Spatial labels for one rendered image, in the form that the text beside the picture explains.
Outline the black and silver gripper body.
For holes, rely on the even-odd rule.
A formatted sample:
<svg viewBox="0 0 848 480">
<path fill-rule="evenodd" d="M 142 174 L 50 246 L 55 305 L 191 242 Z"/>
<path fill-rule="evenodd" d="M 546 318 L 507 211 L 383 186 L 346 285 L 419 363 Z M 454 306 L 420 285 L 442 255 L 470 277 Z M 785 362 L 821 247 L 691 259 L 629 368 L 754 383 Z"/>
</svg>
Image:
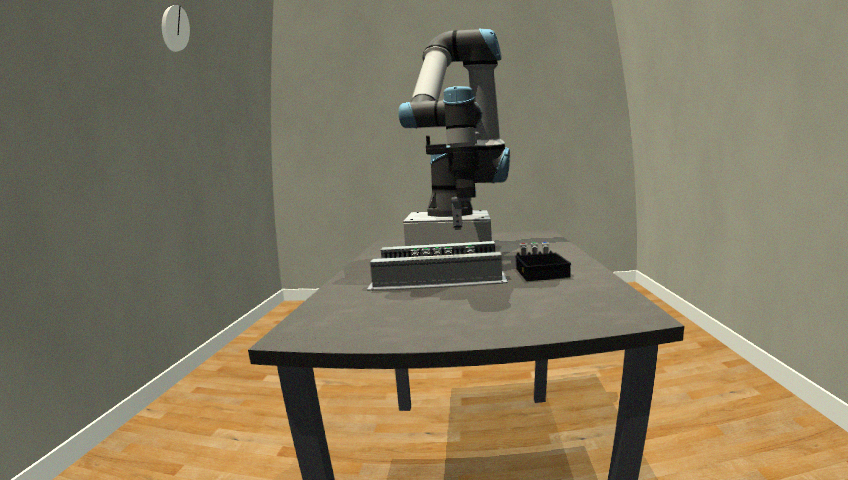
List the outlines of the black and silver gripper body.
<svg viewBox="0 0 848 480">
<path fill-rule="evenodd" d="M 446 130 L 446 144 L 430 145 L 430 136 L 426 136 L 426 154 L 447 154 L 449 171 L 455 172 L 457 198 L 476 197 L 475 170 L 479 170 L 479 156 L 476 128 L 454 128 Z M 476 135 L 475 135 L 476 133 Z"/>
</svg>

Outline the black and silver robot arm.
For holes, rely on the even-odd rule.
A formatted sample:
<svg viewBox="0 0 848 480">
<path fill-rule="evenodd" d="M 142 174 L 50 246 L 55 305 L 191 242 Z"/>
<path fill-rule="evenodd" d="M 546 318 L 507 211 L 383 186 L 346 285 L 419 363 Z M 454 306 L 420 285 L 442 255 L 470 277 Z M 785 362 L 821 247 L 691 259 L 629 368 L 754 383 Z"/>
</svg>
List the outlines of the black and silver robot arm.
<svg viewBox="0 0 848 480">
<path fill-rule="evenodd" d="M 399 107 L 399 121 L 404 128 L 446 127 L 447 130 L 477 126 L 480 135 L 476 136 L 475 146 L 478 146 L 480 170 L 475 171 L 475 183 L 505 182 L 509 172 L 510 149 L 505 148 L 499 134 L 494 69 L 497 60 L 501 60 L 501 51 L 497 47 L 500 50 L 496 34 L 490 29 L 438 35 L 423 52 L 424 62 L 411 102 Z M 446 68 L 456 61 L 463 61 L 468 70 L 470 88 L 447 88 L 444 100 L 437 101 Z M 427 215 L 453 217 L 456 177 L 449 171 L 448 153 L 431 155 L 430 164 L 432 194 Z"/>
</svg>

